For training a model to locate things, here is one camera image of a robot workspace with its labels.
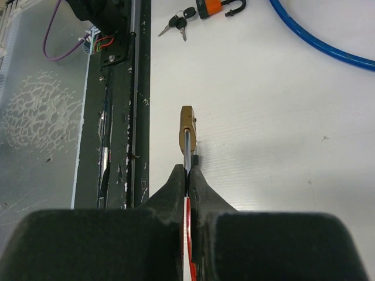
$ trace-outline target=blue cable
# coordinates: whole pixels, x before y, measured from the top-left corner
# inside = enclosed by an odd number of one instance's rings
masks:
[[[307,32],[301,25],[296,23],[289,15],[284,7],[280,4],[279,0],[270,0],[271,5],[274,7],[278,16],[282,21],[302,40],[309,43],[314,48],[319,51],[334,57],[335,59],[341,60],[345,63],[352,64],[367,70],[375,71],[375,61],[365,59],[364,57],[355,56],[354,54],[349,54],[344,51],[341,51],[327,43],[319,40],[311,33]]]

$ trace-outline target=white table surface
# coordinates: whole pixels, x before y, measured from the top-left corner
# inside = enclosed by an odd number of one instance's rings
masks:
[[[315,36],[375,59],[375,1],[282,3]],[[189,22],[187,42],[178,30],[157,37],[193,5],[152,3],[150,195],[183,161],[179,114],[192,105],[202,172],[224,199],[338,216],[375,279],[375,73],[310,47],[266,0]]]

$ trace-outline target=padlock shackle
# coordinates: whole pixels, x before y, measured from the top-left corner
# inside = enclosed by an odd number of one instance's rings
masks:
[[[239,8],[237,8],[237,9],[230,10],[229,12],[227,12],[225,14],[226,17],[228,17],[228,16],[234,16],[235,14],[243,11],[243,9],[246,7],[246,0],[224,0],[223,2],[221,2],[221,4],[222,5],[229,5],[229,4],[231,4],[232,2],[235,2],[235,1],[241,1],[242,5]]]

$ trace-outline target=metal frame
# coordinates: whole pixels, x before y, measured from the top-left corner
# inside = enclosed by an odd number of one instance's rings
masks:
[[[149,196],[151,0],[137,6],[127,59],[105,59],[117,45],[90,57],[74,208],[134,208]]]

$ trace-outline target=orange padlock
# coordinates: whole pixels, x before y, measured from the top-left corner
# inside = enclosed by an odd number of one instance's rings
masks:
[[[198,13],[201,19],[206,19],[214,13],[219,13],[223,9],[223,5],[228,5],[234,1],[241,1],[242,5],[234,10],[230,10],[225,16],[234,16],[246,7],[246,0],[196,0]]]

